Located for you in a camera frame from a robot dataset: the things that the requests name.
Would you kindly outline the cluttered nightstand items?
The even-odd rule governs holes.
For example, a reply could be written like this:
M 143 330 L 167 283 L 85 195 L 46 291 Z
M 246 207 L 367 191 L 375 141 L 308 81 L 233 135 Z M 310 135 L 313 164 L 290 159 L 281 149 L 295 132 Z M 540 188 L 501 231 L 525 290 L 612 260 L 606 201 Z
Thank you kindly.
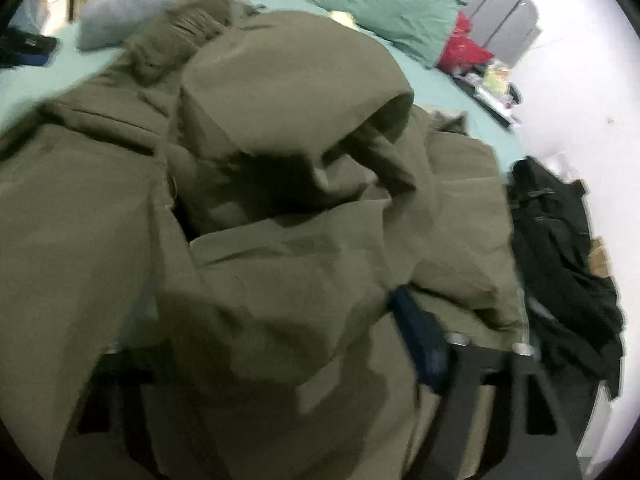
M 457 70 L 452 80 L 501 127 L 521 127 L 516 109 L 523 103 L 523 97 L 511 81 L 509 66 L 499 60 L 490 60 L 467 70 Z

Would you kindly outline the black clothes pile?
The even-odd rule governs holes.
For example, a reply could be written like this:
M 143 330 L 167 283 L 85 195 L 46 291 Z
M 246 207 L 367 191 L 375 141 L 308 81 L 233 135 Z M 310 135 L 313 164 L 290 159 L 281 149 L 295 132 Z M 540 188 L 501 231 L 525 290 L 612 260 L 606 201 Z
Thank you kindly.
M 624 316 L 613 281 L 590 270 L 585 194 L 582 182 L 561 181 L 533 157 L 516 162 L 508 185 L 512 250 L 544 366 L 575 367 L 616 398 Z

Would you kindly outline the green pillow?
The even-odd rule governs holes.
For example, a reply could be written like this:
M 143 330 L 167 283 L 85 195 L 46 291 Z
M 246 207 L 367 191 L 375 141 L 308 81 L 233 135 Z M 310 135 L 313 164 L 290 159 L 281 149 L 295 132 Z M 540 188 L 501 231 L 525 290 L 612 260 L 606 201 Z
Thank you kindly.
M 461 0 L 314 0 L 350 14 L 357 25 L 434 68 L 466 36 Z

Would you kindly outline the small yellow white object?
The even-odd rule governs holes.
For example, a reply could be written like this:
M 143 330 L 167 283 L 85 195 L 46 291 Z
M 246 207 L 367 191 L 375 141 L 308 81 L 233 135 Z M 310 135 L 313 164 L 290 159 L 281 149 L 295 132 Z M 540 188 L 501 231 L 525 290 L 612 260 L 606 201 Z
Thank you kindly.
M 350 28 L 350 29 L 355 29 L 358 30 L 359 27 L 356 23 L 356 20 L 354 19 L 354 17 L 352 16 L 352 14 L 348 13 L 348 12 L 344 12 L 344 11 L 330 11 L 329 12 L 329 18 L 331 20 L 333 20 L 334 22 L 340 23 L 341 25 Z

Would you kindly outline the olive green jacket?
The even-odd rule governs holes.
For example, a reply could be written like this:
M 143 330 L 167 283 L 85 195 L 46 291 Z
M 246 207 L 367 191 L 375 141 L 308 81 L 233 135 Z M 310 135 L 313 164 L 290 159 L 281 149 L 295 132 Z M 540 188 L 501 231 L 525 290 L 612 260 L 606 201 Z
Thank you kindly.
M 177 170 L 43 131 L 1 162 L 1 419 L 43 479 L 105 353 L 170 347 L 199 479 L 403 479 L 438 397 L 388 303 L 446 330 L 521 335 L 512 226 L 487 157 L 433 164 L 366 136 L 299 177 Z

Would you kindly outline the folded grey garment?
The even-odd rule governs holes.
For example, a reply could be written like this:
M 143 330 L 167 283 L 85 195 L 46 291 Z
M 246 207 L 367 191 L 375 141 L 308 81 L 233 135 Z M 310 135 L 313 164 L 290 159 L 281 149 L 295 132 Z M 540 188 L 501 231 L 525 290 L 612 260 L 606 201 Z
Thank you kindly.
M 119 46 L 139 26 L 178 1 L 87 0 L 77 18 L 77 47 L 93 51 Z

